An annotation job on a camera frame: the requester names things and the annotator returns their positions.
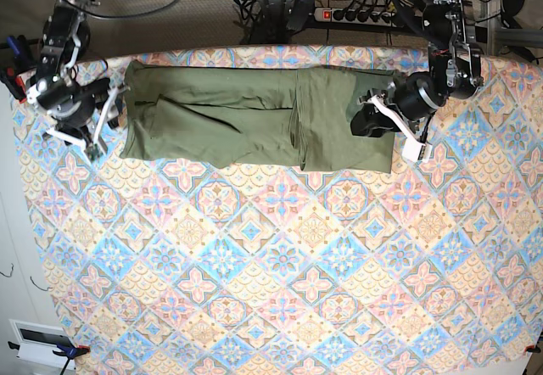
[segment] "olive green fabric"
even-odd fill
[[[184,158],[390,172],[394,134],[355,137],[356,100],[386,88],[390,71],[236,70],[132,62],[121,158]]]

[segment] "white wall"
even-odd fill
[[[60,327],[48,293],[35,288],[30,276],[47,286],[32,237],[20,168],[15,153],[13,121],[8,90],[0,84],[0,374],[59,373],[58,369],[32,366],[19,361],[8,341],[17,342],[10,318]]]

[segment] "colorful tile pattern fabric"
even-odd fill
[[[218,48],[146,63],[425,70],[423,53]],[[111,59],[122,80],[131,59]],[[79,373],[434,374],[515,360],[543,327],[543,74],[483,62],[434,118],[432,158],[390,175],[88,165],[13,103],[31,225]],[[79,77],[101,71],[84,64]]]

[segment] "green cloth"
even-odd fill
[[[384,89],[391,71],[236,70],[156,67],[126,70],[128,133],[121,158],[185,158],[300,166],[304,171],[390,172],[394,133],[352,136],[356,100]]]

